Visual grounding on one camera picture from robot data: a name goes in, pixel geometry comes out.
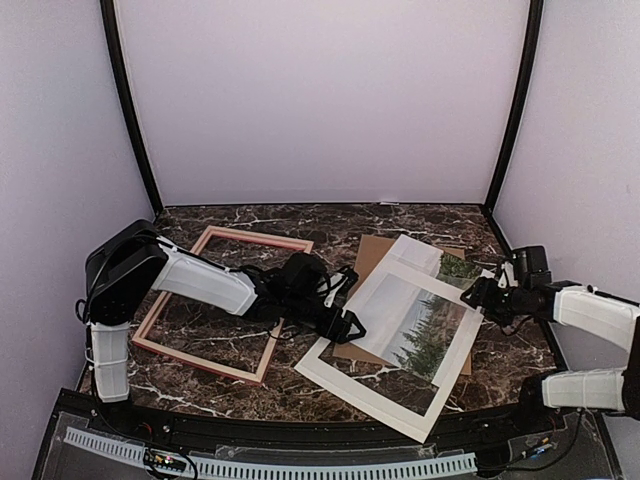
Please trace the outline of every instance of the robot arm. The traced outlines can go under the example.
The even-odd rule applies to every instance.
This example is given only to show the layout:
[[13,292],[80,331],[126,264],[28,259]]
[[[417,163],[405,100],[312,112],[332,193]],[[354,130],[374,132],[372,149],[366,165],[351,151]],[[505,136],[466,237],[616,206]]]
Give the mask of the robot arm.
[[232,269],[181,249],[138,220],[95,250],[85,270],[87,299],[79,316],[90,327],[96,390],[105,403],[129,396],[129,322],[149,290],[177,293],[252,321],[304,323],[338,343],[366,333],[356,315],[332,301],[356,283],[357,274],[344,267],[329,277],[320,259],[306,253],[267,271]]
[[593,333],[630,353],[626,369],[547,376],[541,383],[544,405],[606,409],[640,419],[640,305],[592,286],[552,282],[541,246],[515,250],[499,270],[497,278],[479,278],[462,300],[482,307],[501,327],[534,316]]

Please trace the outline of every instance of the black vertical pole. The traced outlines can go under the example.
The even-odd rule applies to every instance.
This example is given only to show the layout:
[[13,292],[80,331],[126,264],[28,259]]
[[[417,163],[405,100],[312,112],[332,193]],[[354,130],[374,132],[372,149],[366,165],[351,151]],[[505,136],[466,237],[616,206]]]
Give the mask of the black vertical pole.
[[118,96],[120,97],[120,107],[124,115],[133,153],[138,163],[138,169],[147,190],[149,201],[156,216],[163,210],[162,200],[158,186],[153,178],[149,157],[142,141],[142,133],[138,124],[138,117],[133,105],[133,97],[129,88],[129,80],[127,79],[127,70],[124,65],[124,57],[122,55],[122,45],[120,44],[120,35],[118,34],[118,22],[116,18],[115,6],[113,0],[100,0],[102,9],[102,22],[104,23],[104,33],[107,38],[107,47],[109,49],[109,57],[111,58],[111,68],[113,69],[113,77],[116,81]]
[[500,154],[498,155],[498,161],[493,172],[487,198],[484,201],[484,207],[489,214],[493,214],[493,209],[498,201],[500,189],[502,188],[504,177],[509,167],[509,160],[511,160],[511,154],[513,153],[513,146],[516,143],[516,136],[518,135],[518,128],[520,127],[522,112],[527,99],[527,91],[529,90],[531,72],[533,71],[533,61],[536,56],[543,5],[544,0],[531,0],[529,3],[529,19],[527,20],[527,30],[524,37],[516,89],[513,94],[513,102],[511,103],[511,111],[509,112],[507,128],[504,132],[504,138],[502,139]]

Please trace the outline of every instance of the brown cardboard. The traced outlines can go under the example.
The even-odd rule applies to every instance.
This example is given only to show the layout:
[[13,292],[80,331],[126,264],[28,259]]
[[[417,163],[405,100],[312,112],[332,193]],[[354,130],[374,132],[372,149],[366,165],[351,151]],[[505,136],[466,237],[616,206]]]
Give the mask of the brown cardboard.
[[[362,282],[364,282],[371,274],[373,269],[376,268],[376,265],[378,265],[380,260],[382,260],[382,257],[385,256],[394,242],[395,239],[393,238],[362,235],[362,238],[360,239],[360,246],[358,247],[356,264],[354,267],[354,270],[358,273],[360,278],[358,279],[358,282],[353,286],[353,288],[349,291],[349,297],[351,297],[351,295],[353,295],[355,291],[360,288]],[[455,255],[458,258],[464,259],[464,250],[460,248],[442,247],[441,249],[451,255]],[[367,352],[366,350],[363,350],[356,345],[352,345],[351,343],[334,345],[333,356],[339,358],[347,358],[349,360],[359,360],[361,362],[391,366],[391,364],[386,360],[378,358],[375,355]],[[471,354],[469,354],[467,360],[464,362],[464,366],[462,367],[460,373],[462,375],[471,375]]]

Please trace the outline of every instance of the brown marble surface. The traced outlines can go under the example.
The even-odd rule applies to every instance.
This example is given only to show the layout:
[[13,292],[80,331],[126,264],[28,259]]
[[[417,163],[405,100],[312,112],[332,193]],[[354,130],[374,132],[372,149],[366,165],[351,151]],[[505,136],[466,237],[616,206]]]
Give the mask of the brown marble surface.
[[[177,207],[156,222],[160,232],[190,248],[208,225],[313,240],[313,253],[330,269],[355,261],[363,234],[396,238],[406,234],[435,246],[463,248],[466,258],[492,269],[499,246],[475,206],[451,205],[260,205]],[[229,266],[281,265],[290,252],[216,240],[203,255]],[[157,293],[147,295],[132,331]],[[129,380],[134,402],[172,411],[229,418],[280,421],[358,421],[368,417],[293,370],[317,336],[285,326],[262,386],[223,378],[131,345]],[[267,341],[264,324],[249,323],[210,306],[174,296],[150,339],[210,360],[255,370]],[[433,387],[395,368],[321,357],[336,368],[407,408],[423,413]],[[482,409],[517,401],[523,378],[553,368],[542,331],[526,324],[504,336],[485,322],[472,351],[473,374],[461,376],[443,413]],[[85,379],[81,390],[88,390]]]

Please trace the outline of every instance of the lavender wall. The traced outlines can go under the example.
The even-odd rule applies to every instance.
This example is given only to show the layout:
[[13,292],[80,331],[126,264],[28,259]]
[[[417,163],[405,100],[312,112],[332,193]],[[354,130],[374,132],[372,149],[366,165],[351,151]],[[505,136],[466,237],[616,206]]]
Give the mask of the lavender wall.
[[[556,279],[640,298],[640,3],[547,2],[530,94],[496,210],[513,246],[547,247]],[[557,336],[574,369],[626,355],[575,329]],[[609,421],[629,478],[640,424]]]
[[97,1],[0,2],[0,478],[30,478],[84,363],[86,255],[151,217]]
[[118,2],[167,204],[484,200],[528,2]]

